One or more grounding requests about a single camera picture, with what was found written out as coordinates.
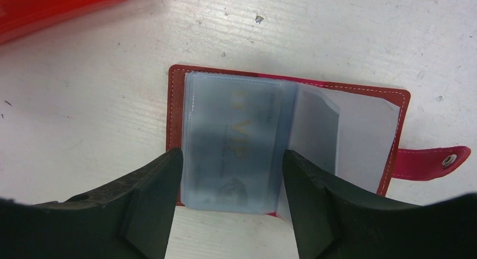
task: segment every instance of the red leather cover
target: red leather cover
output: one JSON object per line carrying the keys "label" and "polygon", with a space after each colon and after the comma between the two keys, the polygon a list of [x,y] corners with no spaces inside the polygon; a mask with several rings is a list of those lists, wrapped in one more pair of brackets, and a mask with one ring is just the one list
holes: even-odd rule
{"label": "red leather cover", "polygon": [[125,0],[0,0],[0,43]]}
{"label": "red leather cover", "polygon": [[[466,147],[447,148],[445,151],[436,150],[407,150],[401,149],[398,152],[399,138],[404,124],[407,107],[411,94],[406,90],[361,86],[356,84],[313,81],[309,79],[284,77],[270,74],[260,74],[253,72],[240,72],[234,70],[213,69],[200,66],[173,65],[169,69],[168,88],[168,113],[166,128],[166,149],[181,147],[182,142],[182,113],[184,100],[185,76],[188,72],[208,72],[221,74],[234,74],[250,77],[284,79],[288,81],[310,84],[317,87],[330,88],[339,91],[356,93],[373,97],[380,97],[400,107],[398,126],[394,136],[394,141],[386,163],[383,176],[377,194],[385,195],[388,190],[391,177],[409,180],[429,180],[442,177],[454,171],[470,154],[470,149]],[[451,154],[456,154],[457,158],[449,166],[442,170],[442,161]],[[178,197],[178,205],[183,206]]]}

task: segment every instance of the white table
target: white table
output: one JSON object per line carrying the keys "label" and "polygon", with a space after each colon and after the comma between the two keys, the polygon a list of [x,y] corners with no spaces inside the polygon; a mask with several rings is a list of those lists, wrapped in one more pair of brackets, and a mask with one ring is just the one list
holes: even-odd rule
{"label": "white table", "polygon": [[[175,63],[401,86],[413,95],[401,147],[477,149],[475,2],[132,0],[1,45],[0,196],[62,201],[162,154]],[[393,180],[388,196],[476,191],[476,162]],[[177,208],[166,257],[298,254],[279,219]]]}

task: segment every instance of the wallet strap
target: wallet strap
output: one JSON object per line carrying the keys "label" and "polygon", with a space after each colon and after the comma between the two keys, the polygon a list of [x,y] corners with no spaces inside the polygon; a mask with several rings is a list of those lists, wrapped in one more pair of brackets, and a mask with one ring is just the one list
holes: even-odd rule
{"label": "wallet strap", "polygon": [[457,169],[470,155],[467,146],[422,150],[399,149],[393,177],[427,181],[443,177]]}

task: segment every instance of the red object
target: red object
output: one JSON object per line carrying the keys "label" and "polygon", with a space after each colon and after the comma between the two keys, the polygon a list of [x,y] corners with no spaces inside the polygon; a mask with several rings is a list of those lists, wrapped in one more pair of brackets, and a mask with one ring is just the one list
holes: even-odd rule
{"label": "red object", "polygon": [[126,0],[0,0],[0,43]]}
{"label": "red object", "polygon": [[[386,168],[384,169],[379,188],[376,191],[376,193],[379,195],[386,195],[392,177],[416,181],[425,181],[442,177],[453,172],[470,155],[470,149],[465,146],[425,150],[398,149],[399,139],[404,125],[404,118],[406,116],[407,107],[411,99],[411,94],[406,90],[361,86],[337,82],[313,81],[309,79],[292,78],[278,75],[239,72],[234,70],[213,69],[187,65],[173,65],[169,69],[168,114],[166,128],[167,150],[175,147],[181,147],[185,76],[188,72],[208,72],[282,79],[349,93],[380,97],[399,106],[400,111],[398,117],[398,127],[394,136],[394,142],[391,146],[391,151],[388,156],[388,161],[386,163]],[[455,155],[454,159],[449,162],[447,166],[443,165],[443,161],[448,160],[451,155]],[[183,206],[180,201],[180,194],[177,205]]]}

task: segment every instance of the white surface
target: white surface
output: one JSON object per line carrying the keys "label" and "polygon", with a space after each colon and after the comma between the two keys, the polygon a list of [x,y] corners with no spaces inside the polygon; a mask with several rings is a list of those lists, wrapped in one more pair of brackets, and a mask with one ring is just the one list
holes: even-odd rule
{"label": "white surface", "polygon": [[[162,154],[177,62],[402,86],[413,98],[401,147],[475,150],[475,2],[132,0],[1,45],[0,194],[65,200]],[[393,180],[389,196],[476,191],[476,162]],[[266,216],[177,209],[169,243],[168,259],[298,257],[291,228]]]}

